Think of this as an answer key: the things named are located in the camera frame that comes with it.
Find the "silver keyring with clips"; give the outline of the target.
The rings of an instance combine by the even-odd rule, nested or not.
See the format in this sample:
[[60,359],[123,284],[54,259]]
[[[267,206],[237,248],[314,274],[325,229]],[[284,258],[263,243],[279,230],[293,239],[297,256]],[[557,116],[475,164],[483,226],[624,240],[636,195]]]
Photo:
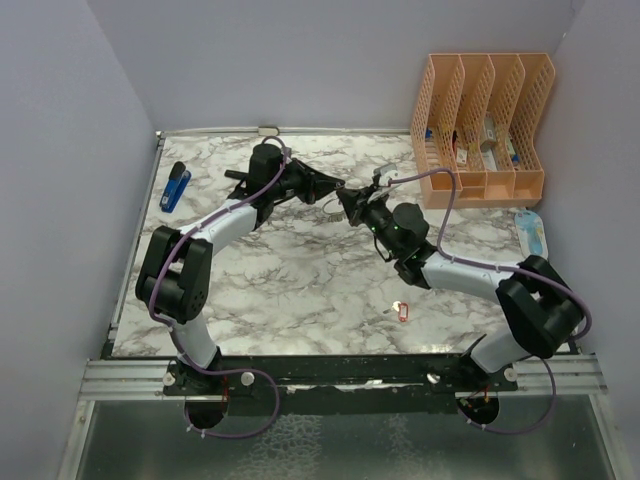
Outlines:
[[345,219],[344,207],[337,197],[326,201],[321,207],[322,213],[326,216],[326,221],[330,223],[341,222]]

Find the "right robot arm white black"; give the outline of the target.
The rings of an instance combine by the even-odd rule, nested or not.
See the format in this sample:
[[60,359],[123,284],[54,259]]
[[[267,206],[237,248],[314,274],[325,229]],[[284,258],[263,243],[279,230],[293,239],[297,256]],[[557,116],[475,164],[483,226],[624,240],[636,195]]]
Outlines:
[[548,359],[565,343],[585,317],[584,308],[549,262],[531,255],[507,265],[447,257],[427,240],[429,224],[420,207],[386,206],[385,195],[370,186],[342,188],[337,197],[352,226],[373,234],[380,256],[392,262],[408,285],[461,292],[499,305],[506,325],[477,340],[464,353],[461,383],[481,391],[509,363],[536,356]]

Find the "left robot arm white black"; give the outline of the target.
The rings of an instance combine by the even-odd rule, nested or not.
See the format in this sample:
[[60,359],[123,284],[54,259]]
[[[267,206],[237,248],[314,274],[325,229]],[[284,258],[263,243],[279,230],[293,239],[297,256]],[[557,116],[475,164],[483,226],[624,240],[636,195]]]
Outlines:
[[181,229],[154,230],[135,286],[136,298],[169,329],[178,360],[189,366],[186,382],[202,395],[221,380],[220,349],[203,315],[214,256],[258,229],[276,206],[292,199],[313,205],[344,186],[267,140],[253,148],[246,172],[225,175],[238,184],[221,207]]

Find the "white clip on back edge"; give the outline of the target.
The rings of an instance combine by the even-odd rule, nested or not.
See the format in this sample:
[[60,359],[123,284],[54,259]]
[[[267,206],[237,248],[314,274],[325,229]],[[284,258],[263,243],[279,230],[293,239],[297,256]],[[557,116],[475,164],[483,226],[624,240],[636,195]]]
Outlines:
[[275,126],[260,126],[257,129],[257,133],[259,136],[267,137],[267,136],[278,136],[280,131]]

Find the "black orange highlighter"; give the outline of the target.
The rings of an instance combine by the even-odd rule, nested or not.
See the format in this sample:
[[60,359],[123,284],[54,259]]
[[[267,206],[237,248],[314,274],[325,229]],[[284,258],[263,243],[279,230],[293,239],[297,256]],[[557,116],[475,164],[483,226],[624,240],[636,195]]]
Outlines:
[[226,170],[224,172],[224,176],[234,180],[244,180],[247,176],[245,172],[236,171],[236,170]]

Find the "blue black stapler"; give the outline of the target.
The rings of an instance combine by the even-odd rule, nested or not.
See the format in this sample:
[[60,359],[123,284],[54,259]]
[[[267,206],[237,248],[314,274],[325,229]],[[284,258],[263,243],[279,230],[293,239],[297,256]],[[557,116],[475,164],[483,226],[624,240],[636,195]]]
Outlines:
[[159,202],[162,212],[172,213],[174,211],[191,177],[191,172],[183,162],[174,163]]

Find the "orange plastic file organizer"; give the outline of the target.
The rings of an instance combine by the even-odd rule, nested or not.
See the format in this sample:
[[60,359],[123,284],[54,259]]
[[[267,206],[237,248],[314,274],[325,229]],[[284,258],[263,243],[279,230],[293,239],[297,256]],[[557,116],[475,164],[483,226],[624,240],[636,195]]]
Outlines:
[[555,80],[546,53],[428,56],[410,126],[428,209],[533,207],[545,173],[534,147]]

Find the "blue item in blister pack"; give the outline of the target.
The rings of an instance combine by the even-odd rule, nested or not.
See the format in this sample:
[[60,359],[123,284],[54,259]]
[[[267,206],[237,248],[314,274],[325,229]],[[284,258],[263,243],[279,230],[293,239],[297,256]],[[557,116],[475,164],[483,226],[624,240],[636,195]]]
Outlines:
[[534,211],[521,210],[514,216],[516,233],[524,257],[530,255],[549,257],[544,224]]

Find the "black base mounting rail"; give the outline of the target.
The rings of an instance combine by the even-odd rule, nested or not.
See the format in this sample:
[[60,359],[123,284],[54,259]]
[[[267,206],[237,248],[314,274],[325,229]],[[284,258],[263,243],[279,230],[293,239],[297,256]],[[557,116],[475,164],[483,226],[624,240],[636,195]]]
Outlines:
[[223,356],[218,375],[173,360],[167,397],[236,416],[453,414],[458,395],[514,392],[511,366],[475,379],[457,354]]

